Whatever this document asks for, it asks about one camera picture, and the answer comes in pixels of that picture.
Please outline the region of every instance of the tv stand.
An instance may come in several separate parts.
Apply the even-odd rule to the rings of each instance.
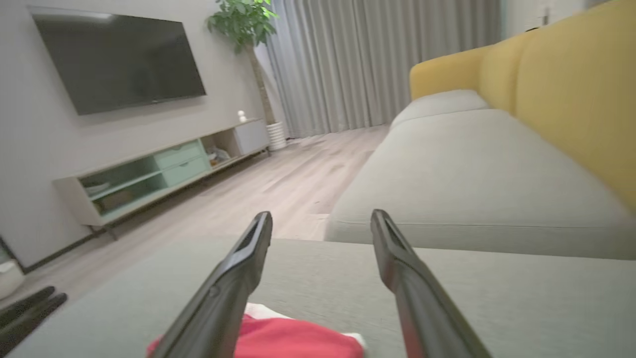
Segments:
[[[255,118],[53,184],[78,223],[93,234],[103,228],[116,240],[113,226],[123,217],[254,154],[269,153],[269,144],[265,121]],[[210,160],[210,148],[222,149],[229,158]]]

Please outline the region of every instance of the television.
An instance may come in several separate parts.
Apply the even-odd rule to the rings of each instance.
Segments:
[[[205,95],[183,24],[30,6],[78,114]]]

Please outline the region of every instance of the floor plank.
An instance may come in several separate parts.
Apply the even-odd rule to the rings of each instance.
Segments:
[[[387,126],[294,140],[206,178],[27,275],[7,304],[54,285],[74,301],[160,247],[205,235],[242,234],[272,212],[274,238],[322,240],[333,205],[388,133]]]

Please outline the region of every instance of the curtain fold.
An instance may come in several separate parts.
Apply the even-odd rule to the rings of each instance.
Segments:
[[[427,59],[500,40],[499,0],[273,0],[268,43],[294,138],[388,124]]]

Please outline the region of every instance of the yellow sofa armrest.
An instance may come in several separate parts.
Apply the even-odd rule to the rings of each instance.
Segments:
[[[439,92],[479,88],[481,60],[491,46],[438,57],[411,69],[411,98]]]

